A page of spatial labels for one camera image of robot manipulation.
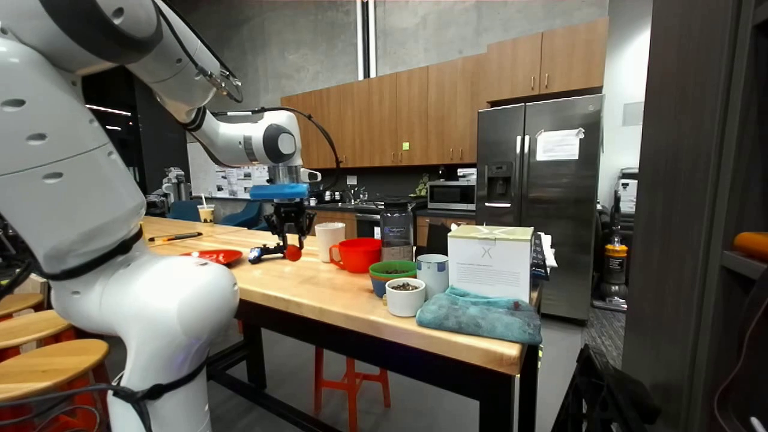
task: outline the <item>butcher block countertop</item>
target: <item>butcher block countertop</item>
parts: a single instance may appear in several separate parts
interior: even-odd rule
[[[160,255],[187,255],[194,250],[240,250],[247,255],[252,246],[277,244],[278,239],[266,229],[155,216],[148,216],[143,227],[145,238],[203,233],[198,238],[149,241],[149,250]],[[244,301],[257,301],[299,317],[380,335],[505,373],[521,372],[527,346],[422,328],[416,318],[390,315],[385,299],[373,293],[368,274],[348,274],[334,264],[320,261],[314,238],[305,239],[300,261],[266,256],[260,264],[251,264],[244,258],[232,268],[239,277]]]

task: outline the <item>white tissue box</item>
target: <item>white tissue box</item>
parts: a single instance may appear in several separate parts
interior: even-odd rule
[[[450,233],[450,283],[530,301],[530,225],[460,225]]]

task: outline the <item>paper sign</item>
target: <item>paper sign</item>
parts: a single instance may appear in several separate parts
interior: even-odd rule
[[[580,161],[584,129],[550,129],[538,135],[536,161]]]

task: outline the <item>plate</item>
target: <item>plate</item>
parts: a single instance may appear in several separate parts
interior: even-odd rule
[[[240,250],[194,250],[193,256],[232,265],[244,258]]]

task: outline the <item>upper cabinet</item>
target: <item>upper cabinet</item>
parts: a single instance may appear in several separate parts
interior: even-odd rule
[[[416,149],[422,162],[476,162],[484,54],[430,66],[426,129],[430,147]]]
[[[479,161],[479,109],[496,101],[602,87],[608,21],[493,42],[430,66],[286,96],[328,126],[343,167]],[[308,167],[334,167],[325,136],[300,121]]]
[[[487,46],[481,69],[484,101],[509,101],[538,94],[541,51],[541,33]]]
[[[541,94],[601,88],[606,42],[608,18],[546,31]]]
[[[608,18],[499,40],[484,57],[486,101],[602,87]]]

